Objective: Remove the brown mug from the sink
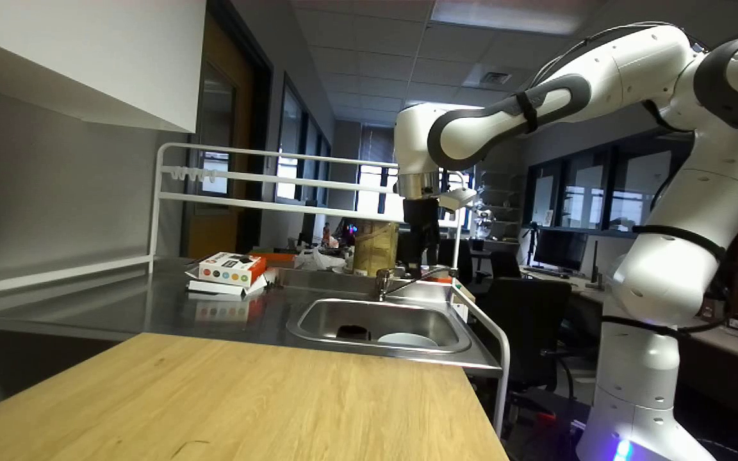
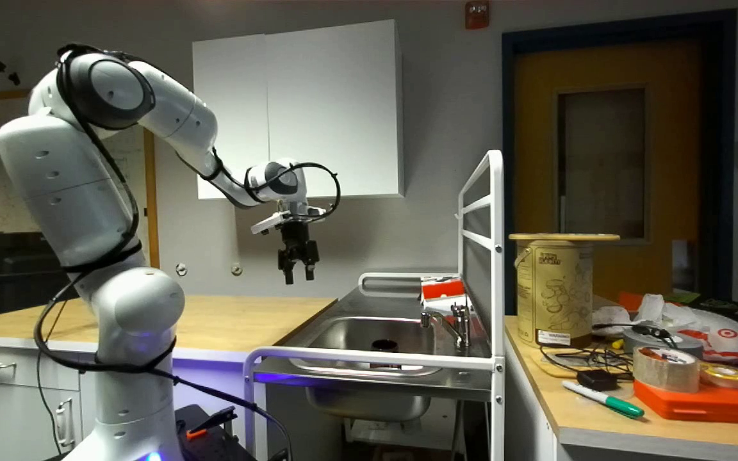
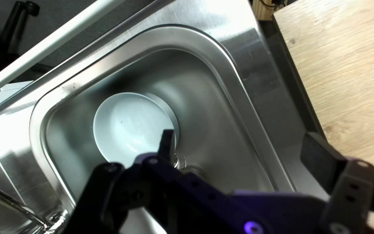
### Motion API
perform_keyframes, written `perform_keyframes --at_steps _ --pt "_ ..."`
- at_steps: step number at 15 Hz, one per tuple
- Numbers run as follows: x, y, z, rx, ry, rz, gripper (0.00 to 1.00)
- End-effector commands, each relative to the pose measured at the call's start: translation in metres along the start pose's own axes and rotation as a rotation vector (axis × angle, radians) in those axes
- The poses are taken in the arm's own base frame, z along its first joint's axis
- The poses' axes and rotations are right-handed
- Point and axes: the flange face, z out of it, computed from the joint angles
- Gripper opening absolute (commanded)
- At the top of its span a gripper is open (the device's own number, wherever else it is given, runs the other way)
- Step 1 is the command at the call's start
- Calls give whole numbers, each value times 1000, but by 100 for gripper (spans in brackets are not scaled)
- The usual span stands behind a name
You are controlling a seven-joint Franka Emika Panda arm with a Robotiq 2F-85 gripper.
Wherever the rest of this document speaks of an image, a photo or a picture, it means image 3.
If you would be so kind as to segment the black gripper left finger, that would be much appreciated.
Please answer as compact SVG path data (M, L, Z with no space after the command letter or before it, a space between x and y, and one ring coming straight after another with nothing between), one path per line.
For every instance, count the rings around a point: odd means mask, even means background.
M159 149L141 153L129 167L121 162L98 165L64 227L64 234L120 234L133 209L155 209L159 203L164 203L165 193L154 184L147 165L150 160L169 164L175 148L176 132L165 128Z

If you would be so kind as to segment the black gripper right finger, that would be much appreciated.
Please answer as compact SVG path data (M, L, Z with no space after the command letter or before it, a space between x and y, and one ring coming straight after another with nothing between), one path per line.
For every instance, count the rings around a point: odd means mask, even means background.
M301 160L330 195L320 218L325 234L374 234L374 165L349 158L317 132L304 135Z

